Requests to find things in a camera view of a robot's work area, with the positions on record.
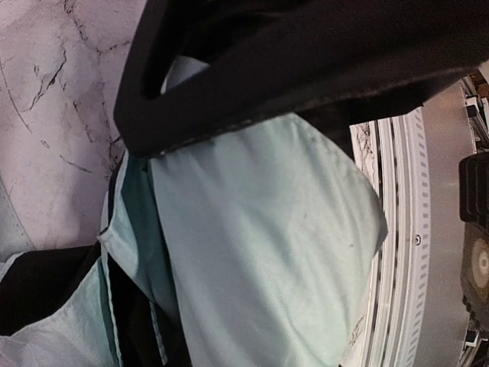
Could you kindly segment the mint green folding umbrella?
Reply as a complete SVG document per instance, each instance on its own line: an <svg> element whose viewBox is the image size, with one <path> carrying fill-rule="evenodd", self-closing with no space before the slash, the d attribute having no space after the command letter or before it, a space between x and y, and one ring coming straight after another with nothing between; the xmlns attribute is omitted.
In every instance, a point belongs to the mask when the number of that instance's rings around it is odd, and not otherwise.
<svg viewBox="0 0 489 367"><path fill-rule="evenodd" d="M387 235L373 187L288 114L77 183L72 246L1 214L3 366L337 366Z"/></svg>

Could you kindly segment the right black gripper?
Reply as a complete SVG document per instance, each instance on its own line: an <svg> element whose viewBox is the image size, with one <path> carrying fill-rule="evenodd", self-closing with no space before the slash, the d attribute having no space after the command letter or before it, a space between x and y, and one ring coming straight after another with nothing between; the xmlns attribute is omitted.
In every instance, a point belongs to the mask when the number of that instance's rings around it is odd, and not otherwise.
<svg viewBox="0 0 489 367"><path fill-rule="evenodd" d="M486 1L149 1L113 119L151 158L290 112L402 115L487 59Z"/></svg>

